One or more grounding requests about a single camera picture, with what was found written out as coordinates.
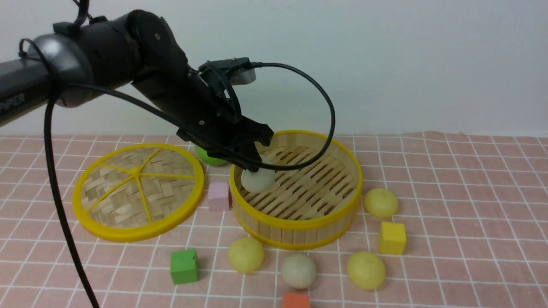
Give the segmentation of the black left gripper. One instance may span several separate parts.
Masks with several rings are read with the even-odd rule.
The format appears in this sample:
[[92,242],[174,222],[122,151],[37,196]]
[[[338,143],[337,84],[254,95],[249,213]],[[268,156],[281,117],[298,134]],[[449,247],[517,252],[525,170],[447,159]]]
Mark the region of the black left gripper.
[[[132,86],[162,113],[176,119],[178,136],[208,150],[208,156],[257,172],[262,158],[255,146],[270,146],[273,130],[241,113],[225,71],[213,65],[188,68],[173,77],[157,69],[140,74]],[[230,149],[223,153],[219,149]]]

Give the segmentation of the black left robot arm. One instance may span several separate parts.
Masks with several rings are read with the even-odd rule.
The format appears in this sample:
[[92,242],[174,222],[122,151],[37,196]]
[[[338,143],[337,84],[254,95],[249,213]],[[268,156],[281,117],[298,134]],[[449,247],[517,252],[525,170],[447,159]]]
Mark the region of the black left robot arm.
[[262,160],[256,143],[269,145],[272,129],[241,113],[232,85],[250,84],[255,71],[248,58],[188,64],[165,19],[134,10],[114,20],[77,27],[57,23],[54,32],[34,40],[38,49],[20,51],[1,64],[1,125],[45,105],[63,89],[62,107],[75,108],[101,93],[131,84],[167,116],[176,119],[177,136],[256,172],[245,162]]

